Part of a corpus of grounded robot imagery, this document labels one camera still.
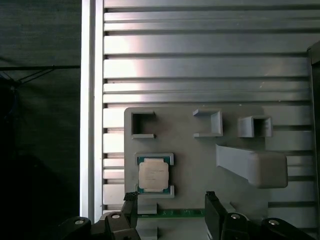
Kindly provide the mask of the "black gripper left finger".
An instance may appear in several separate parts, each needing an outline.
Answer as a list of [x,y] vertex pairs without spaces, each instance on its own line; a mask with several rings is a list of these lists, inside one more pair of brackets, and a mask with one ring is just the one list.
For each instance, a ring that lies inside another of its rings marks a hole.
[[56,229],[57,240],[139,240],[138,193],[128,192],[120,211],[104,213],[96,223],[86,217],[71,217]]

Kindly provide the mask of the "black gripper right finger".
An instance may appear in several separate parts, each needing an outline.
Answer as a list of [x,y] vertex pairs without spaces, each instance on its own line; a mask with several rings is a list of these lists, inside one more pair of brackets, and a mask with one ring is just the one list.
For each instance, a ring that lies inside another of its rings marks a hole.
[[211,240],[311,240],[304,231],[280,218],[255,223],[247,216],[227,211],[214,191],[205,194],[205,224]]

